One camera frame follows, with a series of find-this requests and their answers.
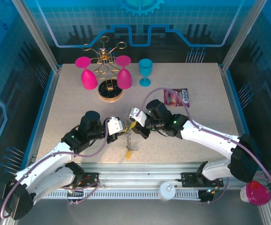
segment metal bracket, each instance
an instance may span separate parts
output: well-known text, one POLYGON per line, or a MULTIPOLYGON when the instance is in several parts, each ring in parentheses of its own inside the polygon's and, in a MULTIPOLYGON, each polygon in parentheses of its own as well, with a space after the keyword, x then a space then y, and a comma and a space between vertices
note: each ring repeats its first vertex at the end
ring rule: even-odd
MULTIPOLYGON (((99 181, 99 173, 97 172, 84 172, 83 173, 83 179, 78 184, 77 188, 86 187, 88 185, 91 185, 95 182, 99 181)), ((80 191, 67 191, 67 197, 77 197, 78 193, 81 193, 80 195, 83 196, 83 190, 80 191)))
MULTIPOLYGON (((195 172, 182 172, 181 173, 181 180, 183 188, 213 188, 217 186, 217 183, 214 180, 210 180, 205 184, 201 184, 198 181, 195 172)), ((219 179, 219 186, 220 188, 224 186, 223 179, 219 179)))

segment yellow object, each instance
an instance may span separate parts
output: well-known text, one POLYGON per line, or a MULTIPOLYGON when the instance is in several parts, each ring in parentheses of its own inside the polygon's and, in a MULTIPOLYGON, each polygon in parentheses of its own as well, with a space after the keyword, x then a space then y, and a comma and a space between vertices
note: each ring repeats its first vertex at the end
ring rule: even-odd
POLYGON ((126 159, 130 159, 131 158, 131 150, 127 150, 125 158, 126 159))
POLYGON ((128 129, 134 128, 135 125, 136 125, 136 121, 134 121, 134 122, 130 125, 130 127, 127 127, 127 128, 124 130, 124 133, 126 133, 128 129))

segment gear logo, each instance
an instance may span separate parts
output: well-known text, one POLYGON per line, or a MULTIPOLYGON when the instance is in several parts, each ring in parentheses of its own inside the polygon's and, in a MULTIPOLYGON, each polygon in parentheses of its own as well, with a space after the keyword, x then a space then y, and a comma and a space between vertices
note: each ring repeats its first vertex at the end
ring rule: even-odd
POLYGON ((159 9, 164 0, 117 0, 117 2, 126 13, 142 16, 154 13, 154 10, 159 9))

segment teal wine glass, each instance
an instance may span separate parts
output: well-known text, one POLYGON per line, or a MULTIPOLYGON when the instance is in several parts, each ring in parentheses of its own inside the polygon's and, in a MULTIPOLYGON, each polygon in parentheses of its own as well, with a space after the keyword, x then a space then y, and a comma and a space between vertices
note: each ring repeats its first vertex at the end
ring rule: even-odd
POLYGON ((143 87, 147 87, 151 84, 150 79, 147 77, 151 74, 153 67, 153 62, 150 59, 142 59, 139 61, 139 72, 144 77, 139 83, 143 87))

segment glass enclosure wall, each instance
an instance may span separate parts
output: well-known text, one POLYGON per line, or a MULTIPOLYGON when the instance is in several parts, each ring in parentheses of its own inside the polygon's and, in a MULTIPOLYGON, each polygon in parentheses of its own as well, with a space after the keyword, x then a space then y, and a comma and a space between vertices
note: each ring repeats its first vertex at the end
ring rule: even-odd
POLYGON ((271 0, 266 2, 229 70, 247 128, 271 172, 271 0))
POLYGON ((0 2, 0 177, 22 163, 50 70, 13 3, 0 2))
POLYGON ((121 54, 138 62, 221 63, 254 0, 26 0, 59 64, 124 41, 121 54))

